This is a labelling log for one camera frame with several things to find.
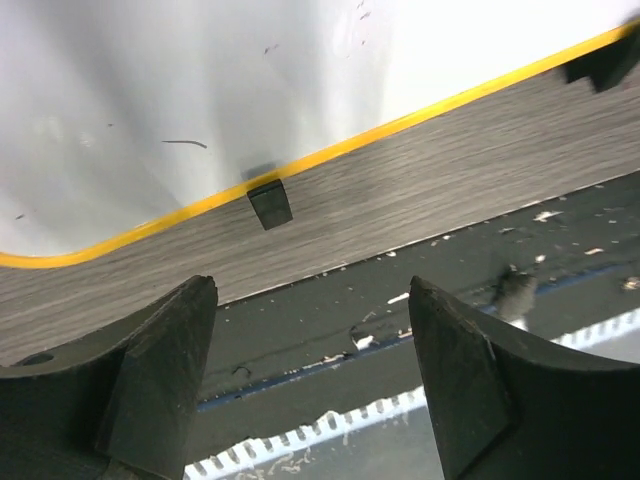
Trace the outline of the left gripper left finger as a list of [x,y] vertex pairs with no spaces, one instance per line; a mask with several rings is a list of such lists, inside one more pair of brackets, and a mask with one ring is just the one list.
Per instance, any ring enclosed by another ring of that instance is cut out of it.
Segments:
[[218,292],[193,276],[150,305],[1,370],[5,479],[179,479]]

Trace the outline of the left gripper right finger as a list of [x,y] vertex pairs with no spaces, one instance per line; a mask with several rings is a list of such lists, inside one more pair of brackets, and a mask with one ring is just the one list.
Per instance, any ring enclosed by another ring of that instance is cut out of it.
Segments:
[[414,277],[414,345],[448,479],[635,479],[639,368],[544,340]]

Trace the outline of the orange framed whiteboard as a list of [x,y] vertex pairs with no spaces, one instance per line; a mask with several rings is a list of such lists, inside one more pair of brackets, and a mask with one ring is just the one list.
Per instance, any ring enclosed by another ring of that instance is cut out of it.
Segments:
[[1,263],[101,257],[638,18],[635,1],[5,1]]

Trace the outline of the left black whiteboard foot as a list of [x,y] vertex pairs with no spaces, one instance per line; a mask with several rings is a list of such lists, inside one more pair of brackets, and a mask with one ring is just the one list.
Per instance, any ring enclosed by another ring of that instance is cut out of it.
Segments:
[[265,231],[293,220],[288,196],[280,179],[269,181],[249,190],[247,197]]

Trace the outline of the black whiteboard foot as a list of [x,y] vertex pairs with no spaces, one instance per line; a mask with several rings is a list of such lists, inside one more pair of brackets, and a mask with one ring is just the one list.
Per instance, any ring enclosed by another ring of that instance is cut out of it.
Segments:
[[247,197],[265,231],[293,220],[288,196],[280,179],[269,181],[249,190]]
[[614,43],[582,55],[563,65],[567,84],[588,79],[595,93],[622,83],[639,62],[639,33],[631,33]]

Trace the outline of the right black whiteboard foot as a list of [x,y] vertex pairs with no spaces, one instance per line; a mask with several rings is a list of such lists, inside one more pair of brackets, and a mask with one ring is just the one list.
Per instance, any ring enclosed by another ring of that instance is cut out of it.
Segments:
[[563,65],[567,84],[588,79],[595,93],[622,83],[639,62],[639,33],[631,33],[614,43],[582,55]]

